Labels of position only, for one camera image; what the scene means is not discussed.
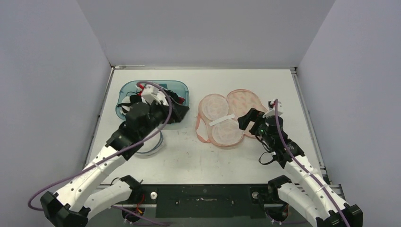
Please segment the peach floral padded bra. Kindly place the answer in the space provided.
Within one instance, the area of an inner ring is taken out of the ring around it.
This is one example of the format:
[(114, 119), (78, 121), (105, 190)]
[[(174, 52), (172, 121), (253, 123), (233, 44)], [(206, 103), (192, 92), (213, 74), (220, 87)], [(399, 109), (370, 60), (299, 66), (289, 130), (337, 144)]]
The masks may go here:
[(259, 97), (247, 89), (236, 89), (223, 96), (209, 94), (198, 105), (195, 133), (200, 142), (211, 143), (217, 147), (232, 147), (244, 137), (251, 137), (250, 123), (245, 130), (239, 129), (238, 118), (244, 116), (251, 108), (261, 112), (268, 109), (263, 106)]

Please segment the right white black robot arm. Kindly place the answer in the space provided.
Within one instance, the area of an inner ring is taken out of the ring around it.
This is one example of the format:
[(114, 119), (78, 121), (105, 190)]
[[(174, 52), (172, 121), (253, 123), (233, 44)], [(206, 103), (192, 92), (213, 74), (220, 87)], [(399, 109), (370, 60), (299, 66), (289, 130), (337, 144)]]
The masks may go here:
[(361, 227), (363, 211), (340, 197), (318, 174), (304, 151), (283, 130), (283, 119), (251, 108), (238, 118), (239, 129), (247, 130), (267, 148), (273, 161), (288, 173), (268, 181), (267, 196), (274, 203), (293, 207), (313, 227)]

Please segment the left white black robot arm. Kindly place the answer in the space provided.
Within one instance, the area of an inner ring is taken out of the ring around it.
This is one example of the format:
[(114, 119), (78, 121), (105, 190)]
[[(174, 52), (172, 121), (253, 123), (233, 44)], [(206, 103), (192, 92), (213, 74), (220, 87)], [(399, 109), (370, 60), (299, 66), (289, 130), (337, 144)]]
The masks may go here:
[(144, 145), (151, 132), (166, 124), (181, 122), (189, 109), (176, 103), (132, 104), (125, 122), (82, 174), (68, 180), (56, 192), (46, 192), (41, 196), (45, 217), (56, 227), (84, 227), (93, 216), (118, 202), (138, 202), (142, 194), (141, 184), (130, 175), (121, 177), (104, 190), (94, 190)]

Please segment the white black bra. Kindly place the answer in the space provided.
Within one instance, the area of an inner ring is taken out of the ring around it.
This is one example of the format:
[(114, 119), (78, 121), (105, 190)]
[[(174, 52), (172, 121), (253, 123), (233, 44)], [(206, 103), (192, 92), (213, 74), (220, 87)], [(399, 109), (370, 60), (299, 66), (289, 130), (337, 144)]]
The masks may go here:
[(120, 103), (117, 105), (121, 109), (121, 114), (126, 115), (131, 109), (132, 103)]

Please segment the teal plastic bin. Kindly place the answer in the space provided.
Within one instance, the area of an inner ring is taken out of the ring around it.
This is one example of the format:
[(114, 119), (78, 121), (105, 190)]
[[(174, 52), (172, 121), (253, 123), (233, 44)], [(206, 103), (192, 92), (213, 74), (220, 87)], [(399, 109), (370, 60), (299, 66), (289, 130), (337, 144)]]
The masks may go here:
[[(189, 95), (189, 90), (188, 87), (181, 81), (178, 80), (151, 80), (150, 82), (152, 83), (157, 83), (161, 87), (163, 87), (166, 90), (171, 90), (175, 92), (178, 96), (182, 97), (185, 99), (184, 106), (189, 106), (190, 104), (190, 95)], [(119, 98), (117, 104), (121, 103), (123, 98), (125, 98), (129, 92), (140, 92), (140, 88), (138, 88), (137, 85), (138, 81), (130, 81), (126, 83), (125, 85), (122, 86), (120, 92), (119, 92)], [(121, 109), (119, 107), (115, 107), (115, 111), (117, 116), (125, 121), (125, 116), (121, 114)]]

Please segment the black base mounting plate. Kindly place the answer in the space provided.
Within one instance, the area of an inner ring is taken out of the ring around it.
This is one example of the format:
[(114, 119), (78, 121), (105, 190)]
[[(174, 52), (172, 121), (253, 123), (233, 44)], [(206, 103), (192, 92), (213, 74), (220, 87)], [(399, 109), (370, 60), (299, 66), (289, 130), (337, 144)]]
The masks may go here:
[(288, 205), (267, 184), (144, 184), (120, 202), (155, 208), (157, 218), (288, 217)]

